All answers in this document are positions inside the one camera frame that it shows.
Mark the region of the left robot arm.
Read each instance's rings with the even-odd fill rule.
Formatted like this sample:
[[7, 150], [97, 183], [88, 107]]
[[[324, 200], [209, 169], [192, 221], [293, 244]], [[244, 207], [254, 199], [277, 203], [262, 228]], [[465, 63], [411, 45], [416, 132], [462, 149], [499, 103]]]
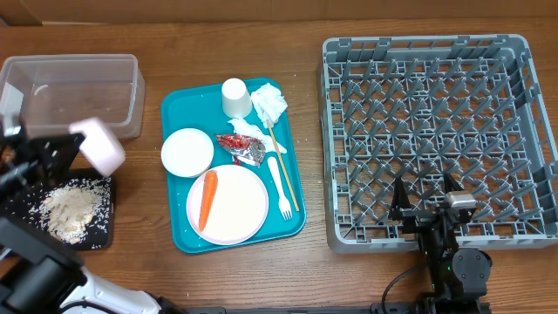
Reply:
[[82, 133], [29, 139], [3, 136], [15, 154], [1, 165], [1, 256], [18, 262], [1, 277], [3, 313], [179, 313], [180, 307], [142, 290], [94, 276], [83, 260], [52, 235], [21, 221], [36, 187], [66, 179], [86, 141]]

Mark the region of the large pink plate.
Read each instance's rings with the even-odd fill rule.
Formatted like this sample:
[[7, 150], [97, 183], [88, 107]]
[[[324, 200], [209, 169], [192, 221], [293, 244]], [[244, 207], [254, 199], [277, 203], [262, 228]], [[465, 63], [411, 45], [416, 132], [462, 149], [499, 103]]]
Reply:
[[[203, 204], [206, 178], [216, 179], [211, 208]], [[187, 196], [187, 218], [195, 233], [216, 245], [248, 240], [264, 224], [269, 196], [262, 180], [251, 170], [221, 165], [208, 170], [194, 182]]]

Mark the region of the white bowl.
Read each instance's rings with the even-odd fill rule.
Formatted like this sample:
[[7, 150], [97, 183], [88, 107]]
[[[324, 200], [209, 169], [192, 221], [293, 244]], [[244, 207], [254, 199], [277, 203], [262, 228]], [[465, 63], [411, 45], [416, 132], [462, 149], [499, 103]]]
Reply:
[[161, 148], [164, 168], [175, 176], [193, 178], [209, 169], [214, 157], [210, 137], [196, 128], [183, 128], [169, 135]]

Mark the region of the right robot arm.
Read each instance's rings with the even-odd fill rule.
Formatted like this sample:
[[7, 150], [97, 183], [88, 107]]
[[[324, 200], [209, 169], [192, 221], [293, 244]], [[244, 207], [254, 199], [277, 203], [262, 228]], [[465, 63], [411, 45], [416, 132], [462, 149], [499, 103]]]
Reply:
[[403, 179], [393, 182], [389, 218], [402, 222], [405, 234], [417, 236], [425, 254], [432, 292], [421, 292], [406, 309], [410, 313], [489, 313], [480, 298], [487, 294], [493, 261], [480, 249], [461, 248], [454, 230], [469, 223], [476, 210], [474, 196], [449, 174], [443, 174], [445, 198], [433, 211], [413, 210]]

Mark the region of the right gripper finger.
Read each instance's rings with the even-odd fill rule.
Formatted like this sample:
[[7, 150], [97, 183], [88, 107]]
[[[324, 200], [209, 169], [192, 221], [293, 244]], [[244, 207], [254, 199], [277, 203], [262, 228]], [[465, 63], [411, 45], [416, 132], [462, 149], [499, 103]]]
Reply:
[[392, 186], [393, 197], [389, 218], [393, 221], [401, 221], [405, 219], [407, 212], [412, 211], [412, 205], [409, 201], [405, 184], [400, 176], [395, 179]]
[[443, 184], [444, 184], [444, 192], [446, 194], [464, 190], [464, 188], [448, 172], [443, 173]]

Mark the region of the orange carrot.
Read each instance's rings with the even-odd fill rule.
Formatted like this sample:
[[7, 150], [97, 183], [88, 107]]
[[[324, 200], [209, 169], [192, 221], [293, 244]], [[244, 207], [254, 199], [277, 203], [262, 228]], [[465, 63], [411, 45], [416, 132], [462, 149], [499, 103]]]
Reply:
[[213, 206], [214, 196], [218, 186], [218, 175], [214, 170], [207, 171], [204, 177], [203, 191], [201, 197], [201, 210], [199, 217], [199, 229], [201, 232], [207, 226], [208, 217]]

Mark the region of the rice and peanut shells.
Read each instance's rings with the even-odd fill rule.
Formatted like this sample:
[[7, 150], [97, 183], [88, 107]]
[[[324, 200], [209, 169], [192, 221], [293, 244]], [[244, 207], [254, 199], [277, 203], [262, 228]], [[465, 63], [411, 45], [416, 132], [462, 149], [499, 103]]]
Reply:
[[39, 189], [24, 219], [76, 249], [99, 249], [112, 239], [112, 179], [71, 179]]

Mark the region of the pink bowl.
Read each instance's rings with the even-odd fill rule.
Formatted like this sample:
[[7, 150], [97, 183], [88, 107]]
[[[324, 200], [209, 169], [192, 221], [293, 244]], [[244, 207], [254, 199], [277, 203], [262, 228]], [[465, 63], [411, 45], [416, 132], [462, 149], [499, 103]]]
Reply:
[[111, 176], [125, 161], [124, 148], [110, 128], [98, 118], [89, 118], [69, 125], [70, 134], [85, 136], [79, 150], [103, 176]]

